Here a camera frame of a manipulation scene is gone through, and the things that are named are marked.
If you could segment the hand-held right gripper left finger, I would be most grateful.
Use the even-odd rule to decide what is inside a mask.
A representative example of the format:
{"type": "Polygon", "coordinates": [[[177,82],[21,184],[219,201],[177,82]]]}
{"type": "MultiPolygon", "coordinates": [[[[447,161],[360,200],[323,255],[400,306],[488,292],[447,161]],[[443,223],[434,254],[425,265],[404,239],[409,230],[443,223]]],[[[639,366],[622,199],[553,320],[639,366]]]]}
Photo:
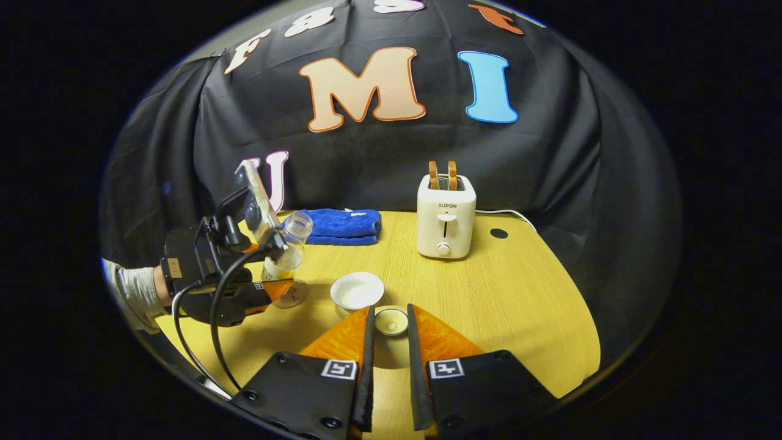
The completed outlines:
{"type": "Polygon", "coordinates": [[[231,399],[296,439],[359,439],[372,429],[375,308],[363,307],[300,353],[273,354],[231,399]]]}

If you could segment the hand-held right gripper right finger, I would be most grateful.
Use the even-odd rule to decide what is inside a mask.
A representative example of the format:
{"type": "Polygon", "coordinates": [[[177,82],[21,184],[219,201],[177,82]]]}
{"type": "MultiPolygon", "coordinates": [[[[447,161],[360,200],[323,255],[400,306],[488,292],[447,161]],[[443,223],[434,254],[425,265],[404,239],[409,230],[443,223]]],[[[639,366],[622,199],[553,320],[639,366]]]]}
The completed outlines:
{"type": "Polygon", "coordinates": [[[414,429],[428,439],[525,439],[556,398],[506,349],[484,351],[408,304],[414,429]]]}

